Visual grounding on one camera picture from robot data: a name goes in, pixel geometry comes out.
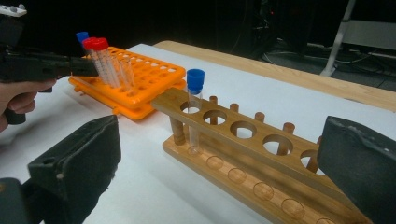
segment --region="red cap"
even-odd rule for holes
[[[108,48],[107,40],[104,37],[96,38],[96,40],[92,43],[92,47],[94,50],[103,50]]]
[[[93,42],[96,40],[96,37],[88,37],[84,39],[81,44],[84,49],[93,49]]]

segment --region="table surface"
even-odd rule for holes
[[[266,123],[296,125],[295,134],[316,142],[332,115],[360,122],[396,139],[396,94],[330,77],[163,41],[129,51],[206,72],[204,98],[258,111]],[[29,178],[26,165],[84,123],[111,109],[74,92],[66,78],[53,93],[40,93],[21,125],[0,133],[0,178]],[[154,112],[142,120],[119,117],[122,160],[108,190],[84,223],[270,223],[163,151],[172,134],[169,118]]]

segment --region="test tube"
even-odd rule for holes
[[[107,40],[103,37],[96,38],[92,42],[92,47],[93,50],[96,52],[98,60],[101,64],[104,80],[106,80],[107,84],[110,85],[112,88],[120,87],[120,81],[114,69],[114,65],[110,53],[108,52],[107,49],[108,48]]]
[[[95,40],[96,40],[96,37],[88,37],[88,38],[84,39],[81,43],[85,49],[86,56],[91,57],[91,60],[96,68],[96,71],[99,74],[99,78],[101,78],[105,84],[108,84],[107,76],[106,76],[104,69],[99,61],[96,51],[93,49],[93,43],[95,42]]]
[[[202,92],[204,86],[205,72],[201,69],[190,69],[187,71],[187,89],[189,94],[188,113],[193,114],[201,109]],[[189,126],[190,147],[189,154],[197,155],[203,152],[199,131]]]
[[[122,82],[122,86],[129,93],[134,93],[134,71],[132,69],[131,59],[115,57],[114,63],[117,63],[120,68],[119,77]]]

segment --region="wooden test tube rack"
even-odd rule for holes
[[[216,96],[188,114],[187,101],[186,92],[169,89],[151,104],[171,122],[163,149],[195,172],[275,223],[372,223],[329,177],[316,174],[318,144],[293,135],[292,123],[279,130],[263,113],[246,117],[237,104],[218,105]],[[188,126],[200,132],[198,155],[188,152]],[[251,136],[238,136],[240,130]],[[278,143],[277,153],[267,150],[269,142]],[[310,158],[306,167],[303,157]]]

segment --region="test tube rack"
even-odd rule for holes
[[[233,195],[274,223],[372,223],[326,175],[318,175],[318,143],[218,105],[216,96],[202,100],[202,108],[188,114],[186,92],[169,89],[152,102],[169,116],[173,135],[163,149],[193,171]],[[200,132],[203,152],[189,154],[189,128]],[[248,130],[251,135],[239,136]],[[272,153],[267,143],[278,143]],[[308,158],[303,165],[302,158]]]
[[[99,77],[71,76],[69,83],[76,92],[83,92],[112,108],[114,115],[122,114],[128,119],[143,119],[154,108],[150,101],[158,94],[173,87],[184,89],[186,71],[183,67],[137,54],[128,50],[109,47],[110,55],[131,59],[134,72],[134,92],[124,87],[111,88]]]

